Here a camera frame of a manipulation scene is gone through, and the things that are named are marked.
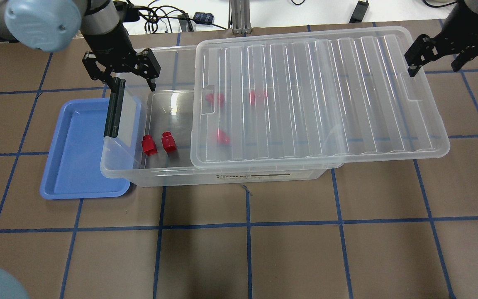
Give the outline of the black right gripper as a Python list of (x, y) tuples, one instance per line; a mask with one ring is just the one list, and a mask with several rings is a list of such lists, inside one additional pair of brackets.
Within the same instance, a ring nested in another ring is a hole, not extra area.
[(442, 30), (435, 37), (418, 36), (404, 58), (408, 74), (414, 78), (425, 64), (454, 54), (453, 72), (478, 57), (478, 8), (454, 8)]

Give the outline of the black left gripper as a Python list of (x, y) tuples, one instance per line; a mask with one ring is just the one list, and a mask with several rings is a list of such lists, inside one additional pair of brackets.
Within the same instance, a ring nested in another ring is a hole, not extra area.
[(136, 51), (123, 25), (116, 25), (105, 34), (84, 34), (90, 47), (82, 59), (92, 80), (108, 85), (111, 93), (119, 93), (122, 79), (111, 73), (133, 73), (146, 80), (150, 90), (156, 90), (156, 79), (161, 74), (161, 65), (151, 49)]

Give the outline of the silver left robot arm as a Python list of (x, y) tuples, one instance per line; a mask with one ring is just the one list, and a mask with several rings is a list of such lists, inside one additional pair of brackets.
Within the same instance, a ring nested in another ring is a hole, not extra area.
[(0, 42), (57, 52), (78, 34), (89, 46), (82, 63), (92, 80), (118, 92), (112, 74), (132, 73), (156, 89), (161, 66), (151, 49), (136, 51), (124, 26), (138, 19), (129, 0), (0, 0)]

